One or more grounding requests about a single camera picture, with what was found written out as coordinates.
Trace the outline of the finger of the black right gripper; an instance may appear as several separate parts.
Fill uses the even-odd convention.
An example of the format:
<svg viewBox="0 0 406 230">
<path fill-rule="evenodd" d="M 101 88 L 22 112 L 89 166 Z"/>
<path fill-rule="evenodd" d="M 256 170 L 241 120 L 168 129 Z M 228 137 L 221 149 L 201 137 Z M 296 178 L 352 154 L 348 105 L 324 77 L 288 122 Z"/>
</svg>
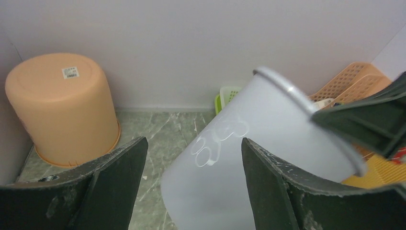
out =
<svg viewBox="0 0 406 230">
<path fill-rule="evenodd" d="M 367 98 L 315 112 L 312 121 L 391 159 L 406 145 L 406 74 Z"/>
</svg>

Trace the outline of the large orange plastic bucket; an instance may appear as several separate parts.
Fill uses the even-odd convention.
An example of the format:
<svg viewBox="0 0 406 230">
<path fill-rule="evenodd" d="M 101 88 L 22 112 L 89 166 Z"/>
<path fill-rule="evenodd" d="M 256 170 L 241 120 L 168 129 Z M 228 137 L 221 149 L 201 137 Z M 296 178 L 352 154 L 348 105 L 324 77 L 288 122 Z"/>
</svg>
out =
<svg viewBox="0 0 406 230">
<path fill-rule="evenodd" d="M 5 92 L 38 156 L 52 165 L 81 165 L 109 153 L 119 141 L 106 75 L 86 56 L 28 59 L 9 72 Z"/>
</svg>

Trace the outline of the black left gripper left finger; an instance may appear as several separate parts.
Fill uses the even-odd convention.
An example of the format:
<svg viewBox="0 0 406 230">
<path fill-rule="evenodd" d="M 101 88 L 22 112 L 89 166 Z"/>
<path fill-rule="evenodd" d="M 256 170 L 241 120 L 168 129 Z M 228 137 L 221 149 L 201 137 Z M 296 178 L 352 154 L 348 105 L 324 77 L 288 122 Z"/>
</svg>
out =
<svg viewBox="0 0 406 230">
<path fill-rule="evenodd" d="M 138 137 L 65 172 L 1 186 L 1 229 L 128 229 L 147 150 Z"/>
</svg>

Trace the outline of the grey plastic bin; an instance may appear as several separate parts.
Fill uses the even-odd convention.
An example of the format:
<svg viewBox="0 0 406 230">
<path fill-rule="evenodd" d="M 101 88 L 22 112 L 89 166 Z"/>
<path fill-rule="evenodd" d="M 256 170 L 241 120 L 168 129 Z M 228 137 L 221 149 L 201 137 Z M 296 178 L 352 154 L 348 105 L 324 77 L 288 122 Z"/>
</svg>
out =
<svg viewBox="0 0 406 230">
<path fill-rule="evenodd" d="M 216 115 L 166 169 L 161 193 L 180 230 L 258 230 L 252 202 L 265 192 L 249 187 L 249 170 L 260 185 L 260 148 L 328 182 L 364 175 L 367 166 L 346 140 L 316 125 L 315 104 L 278 72 L 259 67 L 252 80 Z"/>
</svg>

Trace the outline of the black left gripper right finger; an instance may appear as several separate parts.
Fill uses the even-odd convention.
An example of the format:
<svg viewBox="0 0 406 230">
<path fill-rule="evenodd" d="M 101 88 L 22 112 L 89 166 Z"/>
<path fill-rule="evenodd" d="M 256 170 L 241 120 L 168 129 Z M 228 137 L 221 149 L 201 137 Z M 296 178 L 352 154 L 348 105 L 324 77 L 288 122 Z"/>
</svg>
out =
<svg viewBox="0 0 406 230">
<path fill-rule="evenodd" d="M 403 230 L 406 184 L 356 188 L 309 173 L 243 138 L 242 161 L 258 230 Z"/>
</svg>

